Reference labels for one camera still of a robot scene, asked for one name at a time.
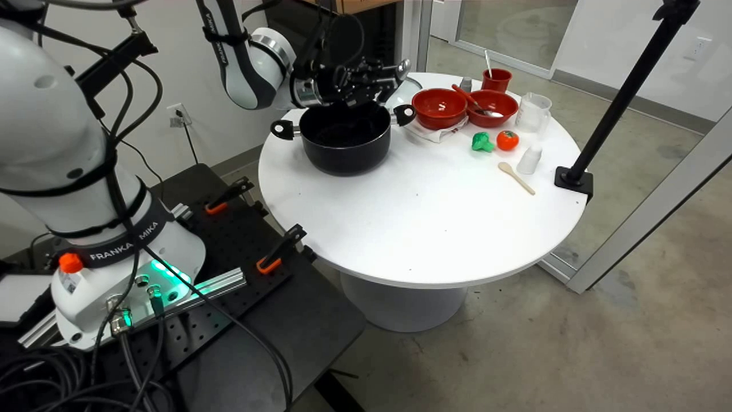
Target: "metal frame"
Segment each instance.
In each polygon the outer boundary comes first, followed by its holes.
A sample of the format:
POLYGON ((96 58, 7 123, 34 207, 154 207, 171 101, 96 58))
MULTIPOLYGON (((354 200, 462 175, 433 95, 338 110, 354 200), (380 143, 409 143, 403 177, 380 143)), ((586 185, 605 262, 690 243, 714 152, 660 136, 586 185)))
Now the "metal frame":
POLYGON ((654 234, 677 209, 683 209, 707 182, 732 159, 732 110, 704 136, 704 140, 662 182, 662 185, 616 229, 616 234, 581 265, 573 269, 551 255, 540 265, 584 294, 603 282, 654 234))

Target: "small object on table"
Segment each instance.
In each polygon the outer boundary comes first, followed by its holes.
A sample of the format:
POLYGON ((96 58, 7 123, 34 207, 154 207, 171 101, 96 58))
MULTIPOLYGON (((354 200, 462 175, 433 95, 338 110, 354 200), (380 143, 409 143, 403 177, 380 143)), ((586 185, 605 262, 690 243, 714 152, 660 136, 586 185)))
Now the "small object on table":
POLYGON ((512 177, 532 198, 535 195, 535 191, 512 169, 512 166, 499 162, 499 169, 512 177))
POLYGON ((521 138, 517 134, 512 134, 512 131, 502 131, 499 138, 496 138, 496 147, 502 152, 512 152, 512 150, 519 147, 519 143, 521 143, 521 138))
POLYGON ((415 95, 413 108, 421 126, 440 131, 465 119, 467 101, 454 89, 424 89, 415 95))
POLYGON ((492 153, 496 147, 495 147, 495 143, 489 143, 489 136, 488 136, 488 134, 477 134, 472 150, 473 150, 473 152, 492 153))
POLYGON ((480 114, 480 116, 495 116, 495 119, 504 119, 504 114, 499 110, 495 110, 492 106, 483 108, 472 95, 467 95, 462 87, 454 84, 454 89, 465 97, 467 103, 472 103, 472 113, 480 114))
POLYGON ((510 79, 512 79, 512 73, 507 69, 483 71, 483 87, 480 89, 492 89, 492 91, 507 95, 510 79))
POLYGON ((517 172, 525 177, 532 177, 535 172, 535 168, 540 166, 540 160, 543 160, 543 150, 528 147, 517 166, 517 172))
POLYGON ((519 103, 504 91, 480 89, 472 99, 485 110, 467 110, 470 121, 480 128, 502 128, 519 110, 519 103))

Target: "orange object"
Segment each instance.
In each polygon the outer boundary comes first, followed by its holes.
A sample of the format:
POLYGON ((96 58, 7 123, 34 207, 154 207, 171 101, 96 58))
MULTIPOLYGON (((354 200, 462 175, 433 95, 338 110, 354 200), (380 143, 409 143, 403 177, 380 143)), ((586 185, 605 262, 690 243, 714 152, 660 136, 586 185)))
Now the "orange object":
POLYGON ((483 87, 480 89, 492 89, 492 91, 507 91, 512 73, 507 69, 492 69, 489 73, 483 71, 483 87))
POLYGON ((82 257, 79 257, 75 253, 65 253, 62 257, 59 257, 59 271, 65 273, 65 275, 75 275, 75 273, 81 273, 85 269, 85 262, 82 262, 82 257))
POLYGON ((502 152, 512 152, 512 150, 519 147, 519 143, 521 143, 519 136, 512 134, 512 131, 502 131, 499 138, 496 138, 496 147, 499 147, 502 152))
POLYGON ((265 265, 265 259, 256 262, 256 273, 263 277, 271 277, 276 271, 279 271, 281 259, 276 259, 271 265, 265 265))
POLYGON ((489 113, 477 113, 477 110, 467 110, 467 116, 472 119, 472 123, 480 126, 480 128, 502 128, 512 114, 519 113, 519 103, 502 91, 492 91, 492 89, 480 89, 472 95, 473 101, 479 101, 479 106, 483 110, 489 113))
POLYGON ((207 203, 207 216, 223 216, 225 211, 230 211, 230 201, 223 201, 213 209, 207 203))
POLYGON ((454 89, 424 89, 415 95, 413 108, 421 126, 440 131, 465 119, 467 101, 454 89))

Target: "black stand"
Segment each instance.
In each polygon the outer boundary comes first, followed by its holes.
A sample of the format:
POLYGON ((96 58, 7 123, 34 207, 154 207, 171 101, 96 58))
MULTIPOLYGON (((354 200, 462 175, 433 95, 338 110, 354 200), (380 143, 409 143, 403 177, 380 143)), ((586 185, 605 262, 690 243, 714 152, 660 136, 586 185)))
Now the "black stand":
POLYGON ((590 143, 580 153, 573 168, 557 168, 555 185, 584 192, 592 198, 592 175, 588 175, 588 166, 603 150, 605 140, 612 136, 620 116, 626 114, 628 106, 634 101, 639 89, 644 87, 646 79, 653 73, 662 55, 667 52, 668 44, 676 39, 683 25, 693 17, 701 0, 664 0, 664 7, 654 13, 654 20, 664 20, 647 49, 644 50, 642 60, 637 63, 634 71, 620 87, 618 97, 613 99, 612 108, 597 123, 590 143))

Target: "small red bowl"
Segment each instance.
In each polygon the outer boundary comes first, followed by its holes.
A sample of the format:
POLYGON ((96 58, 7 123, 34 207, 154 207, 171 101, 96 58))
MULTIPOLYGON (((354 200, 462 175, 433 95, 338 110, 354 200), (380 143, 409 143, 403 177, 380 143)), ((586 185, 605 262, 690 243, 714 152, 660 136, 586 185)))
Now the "small red bowl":
POLYGON ((480 89, 480 91, 473 91, 472 97, 473 101, 479 101, 480 108, 504 114, 504 116, 489 116, 470 108, 467 116, 472 119, 472 123, 480 128, 502 128, 512 114, 519 113, 519 103, 504 91, 480 89))
POLYGON ((440 131, 465 119, 467 101, 454 89, 424 89, 415 95, 413 108, 421 126, 440 131))

